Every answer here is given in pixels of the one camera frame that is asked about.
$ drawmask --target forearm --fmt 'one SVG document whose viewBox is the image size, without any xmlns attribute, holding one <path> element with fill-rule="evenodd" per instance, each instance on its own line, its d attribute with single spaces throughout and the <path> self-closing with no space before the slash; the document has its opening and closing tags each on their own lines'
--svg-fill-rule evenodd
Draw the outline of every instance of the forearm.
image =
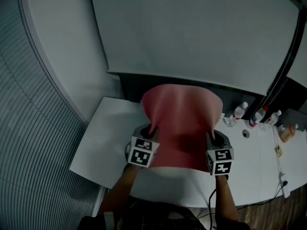
<svg viewBox="0 0 307 230">
<path fill-rule="evenodd" d="M 133 182 L 140 167 L 128 167 L 111 191 L 103 199 L 98 214 L 113 212 L 115 218 L 119 218 L 125 211 Z"/>
<path fill-rule="evenodd" d="M 216 176 L 215 218 L 217 225 L 225 221 L 238 221 L 236 205 L 225 176 Z"/>
</svg>

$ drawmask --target wooden floor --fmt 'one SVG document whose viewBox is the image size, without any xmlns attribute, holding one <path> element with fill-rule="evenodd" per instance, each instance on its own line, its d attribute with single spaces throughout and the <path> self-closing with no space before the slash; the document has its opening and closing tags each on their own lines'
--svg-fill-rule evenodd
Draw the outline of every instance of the wooden floor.
<svg viewBox="0 0 307 230">
<path fill-rule="evenodd" d="M 280 196 L 265 205 L 249 206 L 239 210 L 239 221 L 246 222 L 251 230 L 307 229 L 307 225 L 304 225 L 303 228 L 301 226 L 300 228 L 294 226 L 298 220 L 305 217 L 307 209 L 306 200 L 307 184 L 292 191 L 286 199 Z M 207 208 L 190 208 L 190 210 L 198 217 L 209 213 Z M 210 217 L 202 217 L 200 221 L 209 230 Z"/>
</svg>

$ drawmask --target red cloth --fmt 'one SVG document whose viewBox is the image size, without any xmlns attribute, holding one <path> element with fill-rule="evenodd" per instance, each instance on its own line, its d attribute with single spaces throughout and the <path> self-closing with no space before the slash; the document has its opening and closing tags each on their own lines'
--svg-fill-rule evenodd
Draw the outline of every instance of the red cloth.
<svg viewBox="0 0 307 230">
<path fill-rule="evenodd" d="M 150 167 L 181 167 L 208 172 L 206 132 L 222 114 L 222 100 L 211 91 L 195 86 L 165 84 L 142 98 L 152 132 L 159 127 L 159 149 Z"/>
</svg>

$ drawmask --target power cord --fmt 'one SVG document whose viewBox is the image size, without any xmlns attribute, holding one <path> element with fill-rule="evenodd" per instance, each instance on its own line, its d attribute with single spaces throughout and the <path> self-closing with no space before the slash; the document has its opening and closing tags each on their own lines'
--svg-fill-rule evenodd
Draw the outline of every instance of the power cord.
<svg viewBox="0 0 307 230">
<path fill-rule="evenodd" d="M 249 207 L 249 206 L 265 205 L 265 204 L 267 204 L 267 203 L 273 201 L 273 200 L 277 197 L 277 195 L 279 194 L 280 190 L 281 190 L 284 186 L 287 186 L 287 185 L 288 185 L 288 182 L 287 182 L 287 181 L 284 181 L 282 187 L 281 187 L 281 188 L 278 190 L 278 192 L 275 194 L 274 198 L 270 199 L 269 201 L 264 202 L 264 203 L 259 203 L 259 204 L 245 205 L 245 206 L 243 206 L 243 207 L 241 207 L 241 208 L 239 208 L 239 209 L 237 209 L 237 210 L 241 210 L 241 209 L 247 208 L 247 207 Z M 211 198 L 212 198 L 212 196 L 214 195 L 215 192 L 216 192 L 216 189 L 214 189 L 214 191 L 211 193 L 211 195 L 210 195 L 210 197 L 209 197 L 209 205 L 208 205 L 209 213 L 206 214 L 206 215 L 204 215 L 204 216 L 197 217 L 197 219 L 200 219 L 200 218 L 202 218 L 202 217 L 205 217 L 205 216 L 207 216 L 207 215 L 210 215 L 210 230 L 212 230 L 212 224 L 213 224 L 212 215 L 215 214 L 215 213 L 211 213 Z"/>
</svg>

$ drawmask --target white table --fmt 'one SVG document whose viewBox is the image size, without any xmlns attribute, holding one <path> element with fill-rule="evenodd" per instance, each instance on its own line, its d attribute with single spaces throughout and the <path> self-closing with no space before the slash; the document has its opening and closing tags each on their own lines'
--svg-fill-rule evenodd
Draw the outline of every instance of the white table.
<svg viewBox="0 0 307 230">
<path fill-rule="evenodd" d="M 148 123 L 140 104 L 103 98 L 79 144 L 70 170 L 112 188 L 126 165 L 124 148 L 134 129 Z M 243 120 L 233 128 L 228 128 L 220 120 L 215 129 L 227 135 L 235 149 L 229 185 L 236 205 L 252 204 L 274 197 L 279 183 L 279 171 L 273 130 L 262 133 L 258 127 L 248 129 Z M 250 132 L 249 138 L 243 137 L 244 129 Z M 292 140 L 285 144 L 279 141 L 279 144 L 283 149 L 281 167 L 286 173 L 289 189 L 294 190 L 307 183 L 306 135 L 297 132 Z M 206 207 L 214 188 L 215 179 L 208 173 L 161 167 L 142 170 L 136 178 L 131 195 L 186 207 Z M 215 207 L 215 197 L 211 204 Z"/>
</svg>

